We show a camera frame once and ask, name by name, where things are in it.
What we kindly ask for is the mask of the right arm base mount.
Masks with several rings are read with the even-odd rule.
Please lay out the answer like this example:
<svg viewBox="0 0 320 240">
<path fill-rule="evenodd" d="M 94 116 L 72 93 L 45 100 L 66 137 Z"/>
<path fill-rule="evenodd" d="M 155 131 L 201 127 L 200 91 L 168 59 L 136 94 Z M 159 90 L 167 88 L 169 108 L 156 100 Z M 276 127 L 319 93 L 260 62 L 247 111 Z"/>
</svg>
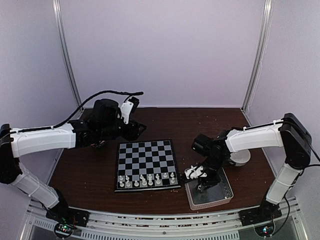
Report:
<svg viewBox="0 0 320 240">
<path fill-rule="evenodd" d="M 274 220 L 282 216 L 279 204 L 263 199 L 258 207 L 238 212 L 242 226 L 255 225 L 255 233 L 259 237 L 271 237 L 276 232 Z"/>
</svg>

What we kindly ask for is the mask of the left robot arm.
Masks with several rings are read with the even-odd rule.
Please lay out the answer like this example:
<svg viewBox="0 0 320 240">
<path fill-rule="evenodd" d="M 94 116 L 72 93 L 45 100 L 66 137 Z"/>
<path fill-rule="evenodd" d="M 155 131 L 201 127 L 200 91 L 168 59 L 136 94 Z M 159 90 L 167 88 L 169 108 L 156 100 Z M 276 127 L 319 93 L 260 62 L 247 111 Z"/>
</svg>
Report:
<svg viewBox="0 0 320 240">
<path fill-rule="evenodd" d="M 72 211 L 62 193 L 39 180 L 19 158 L 31 153 L 55 149 L 101 146 L 122 137 L 137 140 L 147 128 L 131 119 L 140 101 L 131 96 L 122 105 L 111 99 L 96 100 L 92 112 L 84 119 L 71 119 L 59 126 L 38 128 L 0 127 L 0 182 L 12 185 L 37 199 L 61 222 L 72 218 Z"/>
</svg>

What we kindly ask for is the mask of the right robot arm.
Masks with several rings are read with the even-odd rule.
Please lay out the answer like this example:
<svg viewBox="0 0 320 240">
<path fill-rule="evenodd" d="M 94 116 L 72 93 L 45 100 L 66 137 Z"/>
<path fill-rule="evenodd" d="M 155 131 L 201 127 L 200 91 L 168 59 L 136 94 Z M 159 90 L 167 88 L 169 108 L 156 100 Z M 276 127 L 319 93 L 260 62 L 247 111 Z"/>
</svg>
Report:
<svg viewBox="0 0 320 240">
<path fill-rule="evenodd" d="M 268 220 L 278 209 L 279 203 L 292 188 L 300 174 L 310 165 L 313 154 L 310 132 L 293 113 L 286 113 L 272 122 L 222 130 L 217 136 L 199 134 L 191 149 L 204 157 L 204 161 L 191 166 L 183 173 L 187 180 L 197 180 L 200 190 L 215 185 L 218 171 L 232 155 L 240 152 L 260 152 L 265 157 L 264 167 L 270 167 L 267 149 L 281 149 L 284 160 L 274 173 L 274 180 L 267 188 L 256 216 Z"/>
</svg>

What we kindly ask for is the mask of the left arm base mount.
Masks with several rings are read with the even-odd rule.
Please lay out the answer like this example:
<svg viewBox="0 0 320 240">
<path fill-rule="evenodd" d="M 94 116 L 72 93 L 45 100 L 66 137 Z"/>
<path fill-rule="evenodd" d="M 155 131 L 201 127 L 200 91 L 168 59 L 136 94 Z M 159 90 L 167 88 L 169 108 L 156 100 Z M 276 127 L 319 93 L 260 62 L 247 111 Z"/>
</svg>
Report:
<svg viewBox="0 0 320 240">
<path fill-rule="evenodd" d="M 45 216 L 57 222 L 53 233 L 59 239 L 65 240 L 74 233 L 77 227 L 87 226 L 90 213 L 86 210 L 70 208 L 65 201 L 59 201 L 52 208 L 46 207 L 43 203 L 41 206 L 46 211 Z"/>
</svg>

